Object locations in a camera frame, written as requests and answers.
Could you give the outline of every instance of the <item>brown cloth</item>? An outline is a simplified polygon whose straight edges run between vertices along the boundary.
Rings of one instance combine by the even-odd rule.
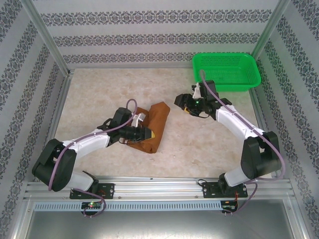
[[[138,107],[136,114],[144,113],[146,115],[141,125],[152,130],[155,134],[155,138],[150,138],[135,144],[128,144],[128,146],[146,153],[156,153],[163,136],[169,111],[170,108],[164,102],[152,105],[149,111]]]

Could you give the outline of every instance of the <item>marble floor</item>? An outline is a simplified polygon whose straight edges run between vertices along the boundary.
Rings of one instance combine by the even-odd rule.
[[[175,97],[191,93],[193,84],[193,71],[185,68],[76,69],[55,137],[90,133],[130,98],[147,110],[164,101],[170,113],[157,153],[116,143],[78,159],[75,168],[103,176],[218,177],[239,166],[242,144],[212,118],[191,117],[174,105]],[[248,92],[220,97],[257,125]]]

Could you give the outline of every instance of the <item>white robotic arm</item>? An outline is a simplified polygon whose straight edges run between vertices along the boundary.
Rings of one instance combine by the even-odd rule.
[[[207,87],[214,92],[216,97],[219,97],[213,81],[207,82]],[[192,89],[194,90],[193,95],[181,94],[177,96],[175,105],[195,117],[203,118],[199,115],[201,112],[205,112],[226,126],[243,144],[241,165],[219,177],[218,183],[222,192],[281,168],[277,154],[258,136],[260,134],[279,150],[278,138],[275,133],[264,132],[255,127],[236,111],[229,100],[223,98],[220,100],[223,103],[221,104],[209,93],[203,83],[197,83],[196,86],[192,86]]]
[[[33,175],[49,188],[51,186],[53,191],[67,187],[95,193],[93,184],[98,180],[87,172],[73,170],[75,161],[118,142],[120,138],[138,142],[154,137],[150,129],[139,126],[139,122],[145,118],[144,114],[134,115],[131,126],[121,126],[131,118],[130,110],[119,108],[112,119],[105,121],[90,134],[62,142],[50,140],[32,169]]]

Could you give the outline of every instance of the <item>patterned wallpaper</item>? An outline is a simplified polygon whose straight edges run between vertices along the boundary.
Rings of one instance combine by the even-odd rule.
[[[252,52],[278,0],[35,0],[69,68]]]
[[[290,2],[257,62],[262,84],[256,88],[311,238],[319,238],[318,15],[314,0]]]
[[[64,76],[18,0],[0,3],[0,239],[49,133]]]

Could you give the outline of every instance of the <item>green basket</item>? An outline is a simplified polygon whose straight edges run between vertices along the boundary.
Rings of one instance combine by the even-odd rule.
[[[261,83],[256,62],[246,53],[199,53],[193,57],[193,69],[196,82],[202,81],[202,69],[218,92],[247,91]]]

